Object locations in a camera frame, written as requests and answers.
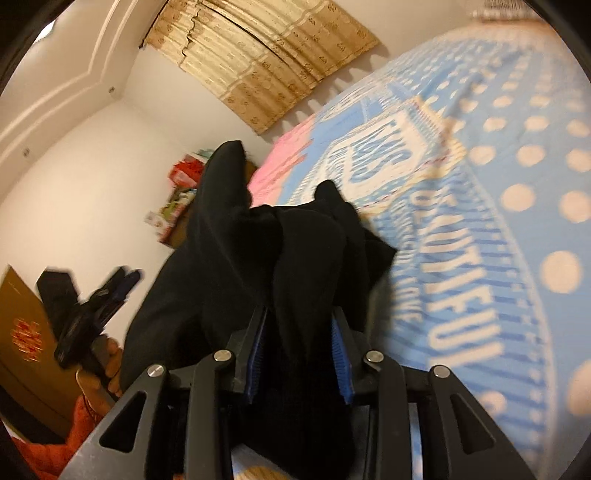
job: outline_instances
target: patterned curtain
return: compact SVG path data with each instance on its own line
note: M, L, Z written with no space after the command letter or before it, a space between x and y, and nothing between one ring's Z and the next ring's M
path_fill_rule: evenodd
M257 134L378 44L330 0L169 0L145 42Z

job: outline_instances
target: finger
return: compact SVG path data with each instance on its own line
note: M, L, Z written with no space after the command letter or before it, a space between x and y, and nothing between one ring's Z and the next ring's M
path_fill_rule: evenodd
M119 349L119 343L114 338L109 337L107 339L107 353L109 355L114 355L117 353Z
M98 390L100 388L99 378L81 368L76 372L76 381L82 391Z
M115 392L119 391L120 389L121 389L121 387L119 386L119 375L115 375L113 377L113 380L111 380L109 382L108 390L111 393L115 393Z
M123 350L119 348L112 356L109 358L109 362L105 367L105 375L109 378L113 378L115 374L121 368L121 358L123 357Z

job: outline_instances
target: polka dot bedding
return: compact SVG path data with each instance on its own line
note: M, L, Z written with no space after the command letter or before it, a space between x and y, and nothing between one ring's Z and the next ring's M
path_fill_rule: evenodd
M255 204L285 205L335 181L399 249L374 345L452 367L540 479L591 430L590 112L549 27L474 25L343 92L250 185ZM271 468L257 462L235 456L237 471Z

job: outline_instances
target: red sleeve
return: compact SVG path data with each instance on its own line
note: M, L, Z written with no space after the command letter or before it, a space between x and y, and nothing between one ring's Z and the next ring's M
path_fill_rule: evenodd
M38 445L18 439L13 441L40 480L55 480L99 422L100 417L80 396L74 408L72 429L64 445Z

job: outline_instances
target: metal screw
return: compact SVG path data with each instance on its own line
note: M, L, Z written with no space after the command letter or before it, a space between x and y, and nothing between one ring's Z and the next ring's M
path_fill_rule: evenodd
M230 350L218 350L213 354L213 358L216 362L227 362L232 358L232 352Z
M384 354L377 350L370 350L365 354L365 358L373 364L378 364L384 360Z
M433 368L433 373L437 378L447 378L449 377L450 371L448 367L444 365L436 365L435 368Z
M150 365L148 367L148 375L152 378L159 377L164 373L164 367L159 364Z

